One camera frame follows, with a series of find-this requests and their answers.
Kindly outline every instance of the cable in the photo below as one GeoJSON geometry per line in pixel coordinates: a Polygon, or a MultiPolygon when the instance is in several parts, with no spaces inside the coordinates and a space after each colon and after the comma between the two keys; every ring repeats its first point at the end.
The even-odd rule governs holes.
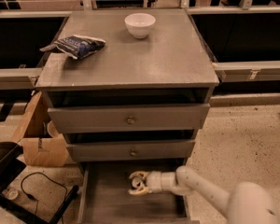
{"type": "Polygon", "coordinates": [[[65,201],[66,196],[67,196],[67,192],[68,192],[68,190],[67,190],[67,188],[66,188],[65,185],[62,185],[61,183],[58,183],[58,182],[56,182],[56,181],[50,179],[47,175],[45,175],[45,174],[43,174],[43,173],[40,173],[40,172],[31,173],[31,174],[27,175],[27,176],[21,181],[21,190],[22,190],[22,192],[23,192],[30,200],[36,201],[36,202],[37,202],[37,203],[36,203],[36,208],[35,208],[35,216],[36,216],[36,212],[37,212],[39,200],[36,199],[35,196],[33,196],[32,194],[27,193],[27,192],[24,190],[23,186],[22,186],[22,185],[23,185],[23,182],[24,182],[29,176],[32,176],[32,175],[42,175],[42,176],[44,176],[47,180],[51,181],[52,183],[54,183],[54,184],[56,184],[56,185],[58,185],[58,186],[64,188],[64,189],[65,189],[65,194],[64,194],[63,202],[65,201]]]}

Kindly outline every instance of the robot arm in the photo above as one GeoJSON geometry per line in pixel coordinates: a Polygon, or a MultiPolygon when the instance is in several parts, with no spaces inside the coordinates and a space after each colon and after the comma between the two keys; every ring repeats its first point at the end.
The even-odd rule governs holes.
{"type": "Polygon", "coordinates": [[[280,224],[271,196],[254,183],[240,183],[228,193],[187,166],[169,173],[135,172],[130,179],[133,189],[129,192],[132,195],[170,191],[185,196],[196,190],[229,224],[280,224]]]}

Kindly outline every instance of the floor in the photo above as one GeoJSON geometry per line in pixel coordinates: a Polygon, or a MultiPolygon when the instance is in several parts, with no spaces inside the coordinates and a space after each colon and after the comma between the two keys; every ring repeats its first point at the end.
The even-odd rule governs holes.
{"type": "MultiPolygon", "coordinates": [[[[263,186],[272,195],[280,213],[280,95],[216,96],[211,105],[188,165],[227,191],[241,181],[263,186]]],[[[16,105],[7,120],[0,123],[0,141],[8,140],[13,134],[22,108],[22,104],[16,105]]],[[[46,174],[68,188],[82,186],[82,175],[75,164],[61,168],[28,166],[11,187],[19,192],[15,202],[31,212],[35,211],[36,203],[26,198],[20,183],[33,172],[46,174]]],[[[49,220],[63,199],[63,189],[41,175],[27,178],[23,187],[39,199],[37,214],[49,220]]],[[[64,223],[77,223],[79,199],[80,195],[70,204],[64,214],[64,223]]],[[[200,220],[202,224],[226,223],[196,192],[188,200],[193,220],[200,220]]],[[[0,208],[0,224],[10,223],[21,222],[0,208]]]]}

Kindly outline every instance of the drawer handle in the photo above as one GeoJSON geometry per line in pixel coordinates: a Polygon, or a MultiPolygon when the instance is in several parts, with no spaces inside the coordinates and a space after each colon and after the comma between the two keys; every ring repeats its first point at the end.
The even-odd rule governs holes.
{"type": "Polygon", "coordinates": [[[132,149],[132,150],[130,151],[130,156],[136,157],[136,156],[138,155],[138,153],[139,153],[138,151],[132,149]]]}
{"type": "Polygon", "coordinates": [[[126,119],[126,121],[127,121],[127,124],[135,124],[135,119],[134,119],[134,117],[132,117],[132,116],[129,116],[127,119],[126,119]]]}

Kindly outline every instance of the cabinet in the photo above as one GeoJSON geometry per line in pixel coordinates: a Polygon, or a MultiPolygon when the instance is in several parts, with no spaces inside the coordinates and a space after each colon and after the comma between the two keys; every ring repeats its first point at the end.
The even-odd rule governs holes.
{"type": "MultiPolygon", "coordinates": [[[[171,204],[176,201],[171,194],[135,202],[127,192],[127,174],[139,169],[174,170],[180,164],[175,159],[189,157],[218,84],[184,10],[146,10],[157,20],[146,39],[135,39],[125,29],[124,18],[133,12],[73,12],[61,37],[100,37],[105,48],[80,61],[51,54],[36,84],[72,159],[87,163],[81,223],[98,223],[100,217],[125,219],[114,211],[117,206],[103,208],[108,197],[125,200],[120,205],[133,210],[159,203],[160,212],[147,211],[149,215],[182,216],[171,204]],[[93,197],[96,190],[101,198],[93,197]],[[163,210],[164,202],[172,210],[163,210]]],[[[128,216],[126,223],[136,218],[128,216]]]]}

